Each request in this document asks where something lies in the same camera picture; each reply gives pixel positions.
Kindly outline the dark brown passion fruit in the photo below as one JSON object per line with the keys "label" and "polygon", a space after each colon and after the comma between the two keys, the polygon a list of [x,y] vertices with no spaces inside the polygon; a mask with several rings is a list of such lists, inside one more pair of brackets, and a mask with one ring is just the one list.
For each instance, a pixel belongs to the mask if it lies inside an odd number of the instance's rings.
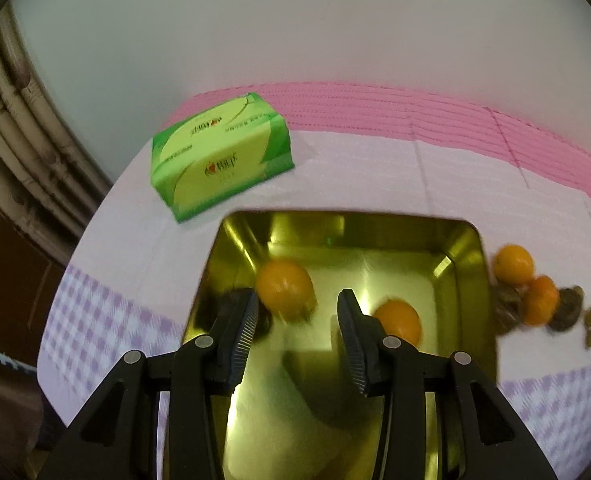
{"label": "dark brown passion fruit", "polygon": [[547,326],[557,333],[571,330],[580,318],[583,301],[584,291],[581,286],[561,288],[556,311]]}
{"label": "dark brown passion fruit", "polygon": [[504,336],[522,323],[523,300],[520,293],[506,284],[493,288],[494,326],[497,336]]}

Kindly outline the yellow orange mandarin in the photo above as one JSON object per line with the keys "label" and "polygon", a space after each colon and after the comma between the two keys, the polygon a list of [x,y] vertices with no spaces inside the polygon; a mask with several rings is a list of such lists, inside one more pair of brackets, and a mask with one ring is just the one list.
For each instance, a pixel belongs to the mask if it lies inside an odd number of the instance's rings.
{"label": "yellow orange mandarin", "polygon": [[271,260],[264,264],[256,275],[255,290],[266,309],[286,322],[303,320],[316,307],[309,272],[291,260]]}

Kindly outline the pink purple checked tablecloth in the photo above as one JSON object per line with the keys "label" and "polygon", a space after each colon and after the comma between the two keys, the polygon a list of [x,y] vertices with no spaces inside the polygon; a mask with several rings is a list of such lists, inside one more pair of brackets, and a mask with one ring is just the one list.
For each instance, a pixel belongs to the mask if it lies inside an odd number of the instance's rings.
{"label": "pink purple checked tablecloth", "polygon": [[[358,209],[461,218],[485,249],[524,246],[538,272],[591,304],[591,155],[507,114],[419,91],[264,84],[295,166],[177,222],[150,182],[150,148],[117,178],[66,269],[38,356],[69,422],[127,350],[178,347],[222,218],[238,209]],[[499,343],[501,390],[561,479],[591,462],[591,350],[576,325]]]}

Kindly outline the red gold toffee tin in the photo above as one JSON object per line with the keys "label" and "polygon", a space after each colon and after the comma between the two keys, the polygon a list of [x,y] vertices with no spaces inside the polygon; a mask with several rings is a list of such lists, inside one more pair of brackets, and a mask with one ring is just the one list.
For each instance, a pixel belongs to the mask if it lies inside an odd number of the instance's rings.
{"label": "red gold toffee tin", "polygon": [[268,262],[299,264],[313,283],[306,318],[264,314],[241,384],[215,398],[217,447],[228,479],[368,479],[383,414],[362,396],[342,342],[338,294],[361,310],[408,302],[419,314],[420,348],[464,351],[497,375],[489,272],[479,231],[463,220],[374,211],[240,210],[210,239],[184,334],[207,332],[219,303],[254,285]]}

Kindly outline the green tissue pack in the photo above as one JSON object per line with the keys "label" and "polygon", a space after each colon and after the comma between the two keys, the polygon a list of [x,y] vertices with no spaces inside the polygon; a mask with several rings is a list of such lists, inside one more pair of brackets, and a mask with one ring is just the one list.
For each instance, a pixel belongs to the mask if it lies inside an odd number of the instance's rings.
{"label": "green tissue pack", "polygon": [[286,119],[254,92],[176,122],[151,145],[151,185],[178,222],[293,168]]}

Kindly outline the beige patterned curtain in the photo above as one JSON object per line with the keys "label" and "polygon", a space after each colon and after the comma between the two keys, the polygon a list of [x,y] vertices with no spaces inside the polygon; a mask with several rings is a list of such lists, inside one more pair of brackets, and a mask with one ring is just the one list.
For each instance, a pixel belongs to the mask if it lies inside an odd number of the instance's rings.
{"label": "beige patterned curtain", "polygon": [[68,264],[111,184],[34,73],[10,6],[0,9],[0,214]]}

